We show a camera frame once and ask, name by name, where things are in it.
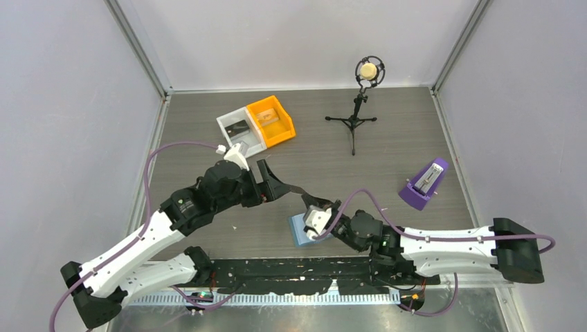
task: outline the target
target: purple object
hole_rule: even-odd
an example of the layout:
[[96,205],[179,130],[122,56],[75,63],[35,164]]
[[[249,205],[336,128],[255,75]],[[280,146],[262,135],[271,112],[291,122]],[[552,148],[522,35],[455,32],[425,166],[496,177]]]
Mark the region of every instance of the purple object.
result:
[[399,192],[399,197],[412,208],[422,211],[448,169],[448,162],[442,158],[436,158],[408,181],[405,188]]

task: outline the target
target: white ruler strip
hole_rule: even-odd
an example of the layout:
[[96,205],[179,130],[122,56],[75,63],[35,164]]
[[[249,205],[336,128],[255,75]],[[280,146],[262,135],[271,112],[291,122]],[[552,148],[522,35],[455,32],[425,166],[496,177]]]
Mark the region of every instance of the white ruler strip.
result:
[[[222,301],[228,295],[214,292],[214,302]],[[173,290],[163,290],[144,296],[130,306],[185,306],[187,305],[179,294]],[[338,290],[328,290],[322,295],[247,295],[233,296],[224,306],[332,306],[356,304],[399,304],[399,291],[390,289],[389,294],[376,295],[339,295]]]

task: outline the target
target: blue pad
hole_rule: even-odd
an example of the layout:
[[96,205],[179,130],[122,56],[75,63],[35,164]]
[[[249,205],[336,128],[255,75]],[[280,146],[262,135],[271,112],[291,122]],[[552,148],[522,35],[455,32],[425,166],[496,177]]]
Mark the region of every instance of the blue pad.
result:
[[330,239],[332,234],[328,234],[324,239],[314,241],[308,239],[306,232],[304,232],[304,214],[297,214],[295,216],[289,217],[289,226],[291,227],[291,234],[293,235],[293,242],[296,244],[296,247],[303,247],[308,244],[312,243],[319,243],[326,239]]

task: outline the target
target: purple holder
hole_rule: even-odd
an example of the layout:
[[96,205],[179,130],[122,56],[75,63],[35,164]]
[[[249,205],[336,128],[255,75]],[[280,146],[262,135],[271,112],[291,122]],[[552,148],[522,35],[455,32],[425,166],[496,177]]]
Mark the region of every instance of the purple holder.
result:
[[[440,175],[434,180],[434,183],[426,190],[426,192],[421,192],[418,190],[414,184],[418,182],[418,180],[423,177],[432,167],[432,164],[436,164],[442,167],[442,172]],[[434,191],[436,191],[436,187],[440,184],[440,181],[444,178],[444,174],[449,169],[449,163],[446,162],[442,158],[436,158],[435,160],[431,161],[426,167],[424,167],[416,176],[414,176],[411,180],[408,181],[408,184],[399,192],[399,197],[403,199],[407,204],[409,204],[412,208],[416,210],[422,211],[432,195],[434,195]]]

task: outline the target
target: black wire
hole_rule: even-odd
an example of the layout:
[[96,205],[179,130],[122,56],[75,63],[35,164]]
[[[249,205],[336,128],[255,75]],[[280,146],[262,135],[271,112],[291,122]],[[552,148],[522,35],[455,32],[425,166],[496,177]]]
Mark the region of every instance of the black wire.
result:
[[414,288],[416,288],[416,286],[418,286],[418,285],[414,285],[414,286],[411,286],[410,288],[400,288],[400,287],[393,286],[392,284],[390,284],[390,283],[388,283],[388,282],[386,282],[386,281],[384,281],[384,280],[381,280],[381,279],[379,279],[379,278],[375,278],[375,279],[376,279],[376,280],[379,280],[379,281],[383,282],[384,284],[386,284],[387,286],[389,286],[389,287],[391,287],[391,288],[393,288],[393,289],[397,289],[397,290],[399,290],[399,291],[411,291],[411,290],[413,290]]

